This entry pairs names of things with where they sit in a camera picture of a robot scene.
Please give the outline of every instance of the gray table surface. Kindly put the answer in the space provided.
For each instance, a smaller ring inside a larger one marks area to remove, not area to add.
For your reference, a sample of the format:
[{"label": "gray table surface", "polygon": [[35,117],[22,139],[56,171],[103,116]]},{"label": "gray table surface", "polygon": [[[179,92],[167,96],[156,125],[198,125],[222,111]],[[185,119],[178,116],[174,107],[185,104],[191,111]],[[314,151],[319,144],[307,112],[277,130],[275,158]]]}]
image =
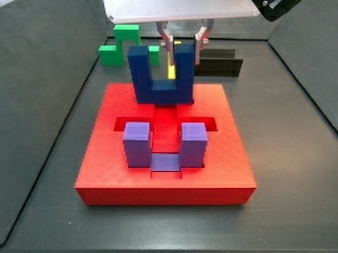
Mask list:
[{"label": "gray table surface", "polygon": [[[245,58],[239,78],[202,77],[195,83],[225,86],[258,181],[249,203],[83,204],[72,187],[104,90],[108,83],[131,82],[128,67],[96,64],[4,252],[338,249],[337,133],[266,42],[211,47],[237,48]],[[166,76],[166,62],[155,76]]]}]

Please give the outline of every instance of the green block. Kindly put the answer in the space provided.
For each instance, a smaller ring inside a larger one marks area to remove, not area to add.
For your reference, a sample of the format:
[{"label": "green block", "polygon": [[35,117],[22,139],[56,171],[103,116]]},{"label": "green block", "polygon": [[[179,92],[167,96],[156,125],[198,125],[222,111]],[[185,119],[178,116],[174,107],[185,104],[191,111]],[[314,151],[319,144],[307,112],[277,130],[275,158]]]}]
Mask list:
[{"label": "green block", "polygon": [[160,66],[160,46],[159,45],[150,45],[150,56],[151,56],[151,66],[159,67]]},{"label": "green block", "polygon": [[119,50],[116,45],[103,45],[99,48],[99,58],[102,66],[124,65],[123,50]]},{"label": "green block", "polygon": [[134,41],[136,45],[142,45],[139,25],[116,25],[114,27],[114,35],[116,42]]}]

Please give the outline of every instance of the slot in red block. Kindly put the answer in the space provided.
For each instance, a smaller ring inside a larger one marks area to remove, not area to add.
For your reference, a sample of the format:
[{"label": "slot in red block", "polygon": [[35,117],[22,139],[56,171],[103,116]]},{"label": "slot in red block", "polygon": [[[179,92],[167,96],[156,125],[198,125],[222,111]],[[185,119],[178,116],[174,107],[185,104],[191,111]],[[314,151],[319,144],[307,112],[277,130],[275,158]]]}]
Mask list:
[{"label": "slot in red block", "polygon": [[[222,85],[194,85],[194,105],[178,105],[171,109],[176,118],[168,121],[175,125],[170,131],[175,128],[179,131],[185,119],[210,123],[205,167],[182,168],[174,173],[128,168],[123,148],[124,122],[118,119],[144,119],[151,122],[154,131],[166,128],[156,127],[156,120],[162,124],[163,117],[155,106],[136,104],[134,86],[112,84],[107,88],[75,183],[86,204],[159,206],[247,202],[257,182]],[[166,134],[154,132],[154,143],[159,143],[156,137],[166,137]],[[170,139],[168,150],[172,150],[172,144]]]}]

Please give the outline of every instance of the purple block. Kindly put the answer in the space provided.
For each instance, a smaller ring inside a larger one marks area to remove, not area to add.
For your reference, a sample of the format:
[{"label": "purple block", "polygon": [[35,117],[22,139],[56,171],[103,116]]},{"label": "purple block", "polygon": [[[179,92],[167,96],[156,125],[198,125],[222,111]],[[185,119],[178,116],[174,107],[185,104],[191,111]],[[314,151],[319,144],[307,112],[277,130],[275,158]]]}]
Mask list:
[{"label": "purple block", "polygon": [[182,140],[179,150],[181,168],[202,168],[207,146],[205,123],[182,124]]},{"label": "purple block", "polygon": [[181,171],[178,154],[154,153],[151,168],[158,172]]},{"label": "purple block", "polygon": [[150,168],[152,158],[150,123],[126,124],[123,144],[130,168]]}]

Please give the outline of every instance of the black object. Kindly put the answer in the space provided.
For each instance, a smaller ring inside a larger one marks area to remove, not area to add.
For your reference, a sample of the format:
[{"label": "black object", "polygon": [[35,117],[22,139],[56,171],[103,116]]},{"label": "black object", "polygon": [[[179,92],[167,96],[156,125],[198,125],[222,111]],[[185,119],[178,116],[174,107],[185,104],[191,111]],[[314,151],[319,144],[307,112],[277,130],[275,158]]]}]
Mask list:
[{"label": "black object", "polygon": [[3,244],[106,35],[84,0],[18,0],[0,8],[0,38]]},{"label": "black object", "polygon": [[301,0],[251,0],[270,22],[285,15]]},{"label": "black object", "polygon": [[205,49],[195,66],[195,76],[238,77],[243,59],[235,58],[235,49]]}]

